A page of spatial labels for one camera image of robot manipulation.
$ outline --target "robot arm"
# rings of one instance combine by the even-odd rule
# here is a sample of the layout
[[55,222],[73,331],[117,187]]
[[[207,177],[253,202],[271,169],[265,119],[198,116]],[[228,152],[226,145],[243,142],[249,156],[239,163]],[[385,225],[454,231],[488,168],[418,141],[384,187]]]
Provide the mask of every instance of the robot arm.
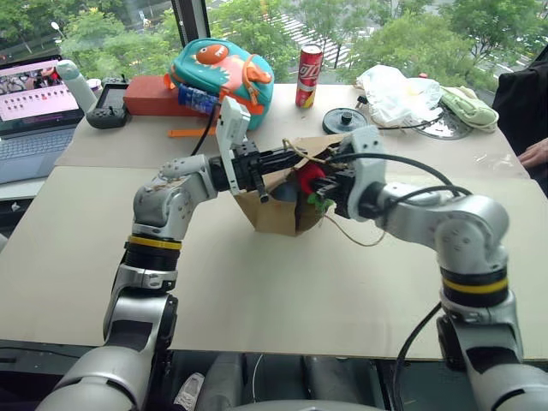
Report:
[[83,355],[39,405],[39,411],[140,411],[151,375],[169,362],[177,299],[169,294],[176,263],[196,206],[220,191],[257,190],[262,175],[301,158],[278,149],[259,152],[245,136],[249,114],[225,98],[217,125],[222,156],[169,161],[134,197],[134,224],[118,266],[104,317],[102,347]]
[[[375,127],[354,131],[338,150],[359,152],[382,153]],[[468,372],[479,409],[548,409],[548,374],[521,364],[508,254],[500,243],[509,217],[500,204],[480,195],[431,192],[390,206],[419,188],[386,184],[384,160],[378,158],[356,159],[348,170],[313,185],[317,194],[337,202],[337,214],[371,218],[394,237],[437,252],[445,311],[438,319],[439,341],[448,366]]]

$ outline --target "sneaker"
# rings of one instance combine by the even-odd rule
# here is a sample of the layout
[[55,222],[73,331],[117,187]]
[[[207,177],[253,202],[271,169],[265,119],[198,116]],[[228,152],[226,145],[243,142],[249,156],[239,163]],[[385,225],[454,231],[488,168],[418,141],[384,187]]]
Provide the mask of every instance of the sneaker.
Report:
[[198,401],[198,394],[200,393],[203,383],[204,376],[199,372],[195,372],[188,377],[185,384],[182,385],[173,403],[175,405],[181,405],[186,411],[194,411],[194,407],[196,407],[196,402]]

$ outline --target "beige tabletop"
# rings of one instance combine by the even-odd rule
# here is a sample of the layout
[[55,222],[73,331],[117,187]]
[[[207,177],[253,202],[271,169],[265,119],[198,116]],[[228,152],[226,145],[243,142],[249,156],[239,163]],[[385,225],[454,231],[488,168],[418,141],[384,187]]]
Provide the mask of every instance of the beige tabletop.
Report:
[[[0,255],[0,338],[99,345],[135,190],[155,170],[56,167]],[[388,181],[429,184],[418,176]],[[548,202],[525,179],[456,178],[500,201],[527,358],[548,358]],[[368,223],[340,219],[372,241]],[[183,242],[173,348],[395,357],[438,300],[435,253],[387,236],[362,248],[329,222],[298,237],[260,234],[223,193],[200,205]],[[434,323],[410,351],[439,358]]]
[[[295,107],[295,84],[276,84],[270,111],[261,126],[248,136],[260,150],[267,150],[280,146],[282,138],[323,135],[325,113],[337,107],[354,107],[359,94],[352,86],[321,85],[314,106],[299,109]],[[99,130],[83,120],[57,164],[156,169],[172,158],[187,156],[196,144],[195,138],[168,138],[169,130],[203,128],[205,123],[205,119],[196,117],[133,116],[124,128]],[[388,153],[422,161],[449,177],[529,178],[500,130],[493,134],[474,131],[464,139],[452,141],[435,140],[412,130],[381,133]],[[207,139],[201,152],[218,155],[214,137]],[[388,170],[421,173],[403,164],[389,164]]]

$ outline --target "red object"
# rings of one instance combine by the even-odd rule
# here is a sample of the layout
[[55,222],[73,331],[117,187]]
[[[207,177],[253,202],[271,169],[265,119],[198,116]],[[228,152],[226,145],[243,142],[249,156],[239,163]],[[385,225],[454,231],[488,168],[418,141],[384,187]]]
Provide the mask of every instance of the red object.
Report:
[[324,171],[314,163],[306,163],[304,167],[297,170],[297,181],[301,186],[301,190],[310,195],[314,192],[310,183],[316,178],[325,177]]
[[305,109],[314,104],[316,84],[322,67],[324,53],[319,45],[303,45],[299,61],[299,77],[297,79],[297,96],[295,104]]
[[161,75],[140,75],[129,83],[123,101],[133,116],[208,116],[179,105],[178,93],[165,86]]

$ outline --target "white wire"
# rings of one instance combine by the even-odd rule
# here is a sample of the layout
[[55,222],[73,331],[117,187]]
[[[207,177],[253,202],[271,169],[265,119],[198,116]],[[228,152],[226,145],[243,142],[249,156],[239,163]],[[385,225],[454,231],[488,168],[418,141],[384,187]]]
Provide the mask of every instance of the white wire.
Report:
[[264,354],[259,356],[259,359],[255,363],[255,368],[253,369],[253,376],[251,378],[251,393],[253,395],[253,402],[257,402],[257,397],[255,396],[255,376],[257,375],[257,368],[259,367],[260,361],[263,359]]

